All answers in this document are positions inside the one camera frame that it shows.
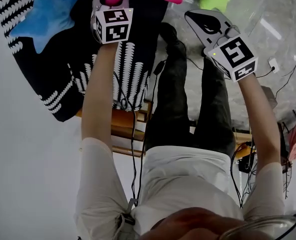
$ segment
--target gray floor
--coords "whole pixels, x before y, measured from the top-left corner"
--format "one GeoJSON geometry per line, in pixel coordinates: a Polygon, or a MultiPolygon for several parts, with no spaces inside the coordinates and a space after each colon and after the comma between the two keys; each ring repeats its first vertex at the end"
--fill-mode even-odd
{"type": "MultiPolygon", "coordinates": [[[[197,8],[198,0],[185,1],[181,5],[169,5],[164,21],[176,27],[179,39],[187,46],[188,56],[202,68],[203,59],[199,55],[201,43],[183,18],[185,11],[197,8]]],[[[257,76],[268,73],[271,70],[268,59],[276,58],[280,72],[271,73],[259,80],[261,85],[270,87],[276,94],[289,79],[290,75],[284,75],[291,72],[296,65],[296,0],[230,0],[225,14],[249,36],[256,49],[259,57],[257,76]],[[269,23],[277,34],[265,28],[263,21],[269,23]]],[[[160,39],[155,63],[163,58],[166,58],[165,43],[160,39]]],[[[188,61],[185,89],[191,120],[196,120],[199,116],[201,77],[202,72],[188,61]]],[[[149,97],[152,95],[155,79],[154,75],[150,78],[149,97]]],[[[239,86],[228,80],[226,84],[233,124],[238,128],[247,129],[248,116],[239,86]]],[[[296,121],[292,114],[292,110],[296,110],[296,69],[289,83],[278,93],[277,102],[278,106],[274,109],[277,119],[285,121],[288,127],[292,128],[296,121]]]]}

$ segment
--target blue star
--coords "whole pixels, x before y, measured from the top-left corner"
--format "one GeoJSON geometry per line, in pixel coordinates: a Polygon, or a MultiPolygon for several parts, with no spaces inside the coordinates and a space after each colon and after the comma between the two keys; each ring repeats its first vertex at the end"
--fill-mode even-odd
{"type": "Polygon", "coordinates": [[[34,0],[32,10],[10,35],[32,38],[34,48],[40,54],[54,35],[75,25],[70,11],[76,2],[77,0],[34,0]]]}

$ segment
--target glass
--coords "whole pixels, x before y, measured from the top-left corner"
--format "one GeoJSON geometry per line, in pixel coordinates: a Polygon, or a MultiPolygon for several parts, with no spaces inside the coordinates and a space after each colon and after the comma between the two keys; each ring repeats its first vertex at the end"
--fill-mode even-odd
{"type": "Polygon", "coordinates": [[[296,234],[296,214],[271,216],[254,220],[224,233],[219,240],[281,240],[293,231],[296,234]]]}

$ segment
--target white sleeve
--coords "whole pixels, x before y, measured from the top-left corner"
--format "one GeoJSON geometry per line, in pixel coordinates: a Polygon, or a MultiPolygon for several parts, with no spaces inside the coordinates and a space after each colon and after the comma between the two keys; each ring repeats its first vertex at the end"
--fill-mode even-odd
{"type": "Polygon", "coordinates": [[[284,215],[283,171],[280,163],[272,162],[263,167],[243,208],[245,221],[266,216],[284,215]]]}
{"type": "Polygon", "coordinates": [[[113,153],[102,141],[82,141],[81,177],[74,220],[82,240],[111,240],[127,198],[113,153]]]}

